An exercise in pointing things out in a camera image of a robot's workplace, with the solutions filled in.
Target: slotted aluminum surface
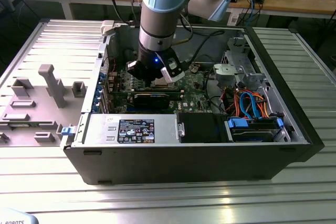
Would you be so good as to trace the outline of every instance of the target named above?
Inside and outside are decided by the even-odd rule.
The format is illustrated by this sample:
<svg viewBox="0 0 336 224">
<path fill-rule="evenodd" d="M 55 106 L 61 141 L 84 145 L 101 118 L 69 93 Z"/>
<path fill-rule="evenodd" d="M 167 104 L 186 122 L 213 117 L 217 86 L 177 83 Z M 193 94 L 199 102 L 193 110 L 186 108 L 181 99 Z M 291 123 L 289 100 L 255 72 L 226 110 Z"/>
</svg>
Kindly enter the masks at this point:
<svg viewBox="0 0 336 224">
<path fill-rule="evenodd" d="M 324 144 L 334 146 L 335 75 L 300 35 L 287 29 L 254 30 Z"/>
<path fill-rule="evenodd" d="M 319 119 L 326 111 L 310 113 Z M 319 154 L 255 182 L 90 186 L 58 147 L 0 148 L 0 204 L 42 224 L 335 223 L 335 134 L 318 130 L 326 144 Z"/>
</svg>

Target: product label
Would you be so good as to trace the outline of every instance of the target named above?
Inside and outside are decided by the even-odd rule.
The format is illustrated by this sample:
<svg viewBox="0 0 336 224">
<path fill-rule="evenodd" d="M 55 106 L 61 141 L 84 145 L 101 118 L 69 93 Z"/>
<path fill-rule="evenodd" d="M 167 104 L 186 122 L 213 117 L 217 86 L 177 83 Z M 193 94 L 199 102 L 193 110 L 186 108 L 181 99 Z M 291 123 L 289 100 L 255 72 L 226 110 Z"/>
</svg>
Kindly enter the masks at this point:
<svg viewBox="0 0 336 224">
<path fill-rule="evenodd" d="M 155 143 L 154 120 L 120 120 L 118 142 L 121 144 Z"/>
</svg>

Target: workbench leg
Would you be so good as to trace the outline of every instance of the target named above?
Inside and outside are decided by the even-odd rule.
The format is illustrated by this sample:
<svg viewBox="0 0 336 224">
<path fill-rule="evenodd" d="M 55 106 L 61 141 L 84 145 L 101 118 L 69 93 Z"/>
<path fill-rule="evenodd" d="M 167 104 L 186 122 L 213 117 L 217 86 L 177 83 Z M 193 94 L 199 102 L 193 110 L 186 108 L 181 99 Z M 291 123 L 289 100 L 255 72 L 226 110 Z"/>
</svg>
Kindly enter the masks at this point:
<svg viewBox="0 0 336 224">
<path fill-rule="evenodd" d="M 241 14 L 241 9 L 233 9 L 230 12 L 229 20 L 227 22 L 228 26 L 235 26 L 238 22 L 239 14 Z"/>
<path fill-rule="evenodd" d="M 15 11 L 15 7 L 12 3 L 12 0 L 0 0 L 1 3 L 3 3 L 5 5 L 5 7 L 10 11 L 13 12 Z"/>
<path fill-rule="evenodd" d="M 73 19 L 73 13 L 69 2 L 61 2 L 65 19 Z"/>
</svg>

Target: blue latch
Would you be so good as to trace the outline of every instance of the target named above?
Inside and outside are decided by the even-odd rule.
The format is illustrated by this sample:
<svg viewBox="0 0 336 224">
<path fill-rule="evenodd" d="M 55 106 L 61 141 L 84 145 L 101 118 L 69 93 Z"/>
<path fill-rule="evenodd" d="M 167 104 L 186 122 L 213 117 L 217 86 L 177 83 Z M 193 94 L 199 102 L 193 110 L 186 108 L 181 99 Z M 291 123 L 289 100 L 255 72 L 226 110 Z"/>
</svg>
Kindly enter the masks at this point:
<svg viewBox="0 0 336 224">
<path fill-rule="evenodd" d="M 231 118 L 228 121 L 229 128 L 233 127 L 248 127 L 247 120 L 244 118 Z"/>
<path fill-rule="evenodd" d="M 282 129 L 283 126 L 284 126 L 284 125 L 283 125 L 284 123 L 283 123 L 283 121 L 282 121 L 281 118 L 278 118 L 278 119 L 277 119 L 277 123 L 278 123 L 279 127 Z"/>
<path fill-rule="evenodd" d="M 61 131 L 62 136 L 72 136 L 76 133 L 76 127 L 70 126 L 70 127 L 63 127 Z"/>
</svg>

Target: metal frame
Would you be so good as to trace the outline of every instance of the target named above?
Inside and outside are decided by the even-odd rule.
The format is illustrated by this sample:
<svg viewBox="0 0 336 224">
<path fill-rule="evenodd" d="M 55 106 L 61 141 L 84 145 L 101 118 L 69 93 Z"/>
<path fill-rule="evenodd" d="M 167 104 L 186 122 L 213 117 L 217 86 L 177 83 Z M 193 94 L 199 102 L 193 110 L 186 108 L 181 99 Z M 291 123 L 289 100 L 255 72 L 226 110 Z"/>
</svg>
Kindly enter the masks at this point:
<svg viewBox="0 0 336 224">
<path fill-rule="evenodd" d="M 74 218 L 85 224 L 99 219 L 119 224 L 334 224 L 336 134 L 331 131 L 320 130 L 326 147 L 313 158 L 259 181 L 90 186 L 59 147 L 2 147 L 0 199 L 49 224 Z"/>
<path fill-rule="evenodd" d="M 288 164 L 304 162 L 320 151 L 324 144 L 291 94 L 256 33 L 251 28 L 242 32 L 256 57 L 264 64 L 264 72 L 268 73 L 267 79 L 298 134 L 295 141 L 179 143 L 178 118 L 169 118 L 168 121 L 167 118 L 163 120 L 162 115 L 152 114 L 85 113 L 78 124 L 75 141 L 66 144 L 67 139 L 62 140 L 65 154 L 83 181 L 89 185 L 98 185 L 271 179 Z M 97 83 L 98 76 L 91 81 Z M 92 98 L 86 97 L 86 100 L 91 102 Z M 109 136 L 113 136 L 114 139 L 119 137 L 121 119 L 156 120 L 155 143 L 107 141 L 109 127 L 113 126 L 115 129 Z M 197 162 L 199 157 L 202 157 L 201 162 Z M 189 165 L 187 169 L 179 169 L 180 164 L 189 164 L 190 161 L 193 165 Z"/>
<path fill-rule="evenodd" d="M 63 9 L 65 19 L 74 19 L 73 12 L 70 4 L 96 4 L 96 5 L 112 5 L 111 0 L 31 0 L 31 1 L 46 1 L 60 3 Z M 131 6 L 129 1 L 116 1 L 117 5 Z M 238 22 L 239 14 L 244 13 L 246 8 L 229 7 L 227 12 L 230 13 L 228 20 L 228 26 L 235 26 Z M 262 9 L 261 14 L 275 15 L 275 16 L 289 16 L 289 17 L 305 17 L 305 18 L 330 18 L 331 14 L 318 14 L 318 13 L 302 13 L 302 12 L 287 12 L 281 10 L 265 10 Z"/>
</svg>

